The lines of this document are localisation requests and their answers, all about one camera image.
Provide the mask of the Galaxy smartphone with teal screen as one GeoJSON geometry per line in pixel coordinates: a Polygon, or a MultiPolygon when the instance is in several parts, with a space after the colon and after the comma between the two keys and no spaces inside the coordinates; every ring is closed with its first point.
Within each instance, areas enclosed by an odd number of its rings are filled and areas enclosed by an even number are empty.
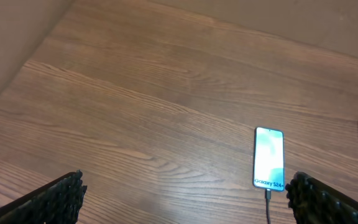
{"type": "Polygon", "coordinates": [[[277,129],[256,127],[254,138],[253,185],[261,189],[284,191],[284,134],[277,129]]]}

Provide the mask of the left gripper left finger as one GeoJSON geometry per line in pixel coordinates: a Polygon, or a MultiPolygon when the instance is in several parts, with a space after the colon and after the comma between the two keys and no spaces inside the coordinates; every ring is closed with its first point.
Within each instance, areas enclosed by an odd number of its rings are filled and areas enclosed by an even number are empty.
{"type": "Polygon", "coordinates": [[[0,208],[0,224],[74,224],[87,186],[83,173],[69,172],[0,208]]]}

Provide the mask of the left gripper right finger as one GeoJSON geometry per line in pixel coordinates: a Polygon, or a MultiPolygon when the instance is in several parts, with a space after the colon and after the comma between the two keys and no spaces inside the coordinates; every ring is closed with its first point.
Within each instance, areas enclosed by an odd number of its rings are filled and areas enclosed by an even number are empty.
{"type": "Polygon", "coordinates": [[[304,172],[297,172],[285,190],[297,224],[358,224],[356,200],[304,172]]]}

